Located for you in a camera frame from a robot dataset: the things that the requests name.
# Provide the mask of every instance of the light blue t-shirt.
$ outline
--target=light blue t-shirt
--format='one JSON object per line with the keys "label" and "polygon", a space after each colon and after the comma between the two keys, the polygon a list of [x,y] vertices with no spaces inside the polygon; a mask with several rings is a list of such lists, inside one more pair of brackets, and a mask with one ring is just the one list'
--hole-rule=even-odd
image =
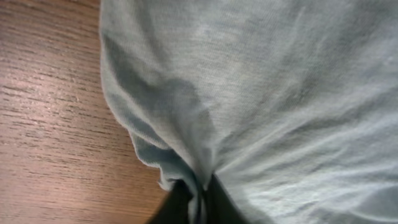
{"label": "light blue t-shirt", "polygon": [[398,223],[398,1],[117,0],[106,100],[169,189],[252,223]]}

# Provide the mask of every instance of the wooden table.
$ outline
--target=wooden table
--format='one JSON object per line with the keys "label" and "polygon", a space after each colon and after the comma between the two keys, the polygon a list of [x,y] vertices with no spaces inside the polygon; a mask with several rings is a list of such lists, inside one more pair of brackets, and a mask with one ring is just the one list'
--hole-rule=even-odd
{"label": "wooden table", "polygon": [[99,1],[0,0],[0,223],[144,223],[165,195],[100,82]]}

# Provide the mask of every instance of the fabric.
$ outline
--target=fabric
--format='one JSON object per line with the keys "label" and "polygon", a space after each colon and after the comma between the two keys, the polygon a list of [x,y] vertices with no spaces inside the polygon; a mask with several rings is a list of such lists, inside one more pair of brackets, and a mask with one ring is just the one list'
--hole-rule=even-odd
{"label": "fabric", "polygon": [[[225,189],[221,186],[218,178],[212,175],[208,190],[200,189],[204,203],[205,216],[197,213],[194,223],[204,224],[248,224],[242,215],[232,204]],[[160,207],[159,211],[148,221],[147,224],[184,224],[189,223],[188,203],[192,194],[185,182],[177,180],[173,189]]]}
{"label": "fabric", "polygon": [[103,1],[100,34],[164,189],[215,173],[251,223],[398,223],[398,1]]}

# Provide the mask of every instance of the table surface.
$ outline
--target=table surface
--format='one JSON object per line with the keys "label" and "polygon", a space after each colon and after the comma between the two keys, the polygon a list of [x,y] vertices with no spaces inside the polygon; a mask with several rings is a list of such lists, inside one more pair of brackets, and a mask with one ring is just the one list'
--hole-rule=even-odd
{"label": "table surface", "polygon": [[165,192],[100,82],[100,3],[0,0],[0,223],[144,223]]}

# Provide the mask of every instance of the t-shirt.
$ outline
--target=t-shirt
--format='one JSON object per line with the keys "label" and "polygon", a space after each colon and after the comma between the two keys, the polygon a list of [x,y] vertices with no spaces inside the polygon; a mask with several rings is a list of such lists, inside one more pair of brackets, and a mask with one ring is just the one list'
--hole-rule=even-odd
{"label": "t-shirt", "polygon": [[398,1],[102,1],[100,35],[164,189],[216,174],[251,223],[398,223]]}

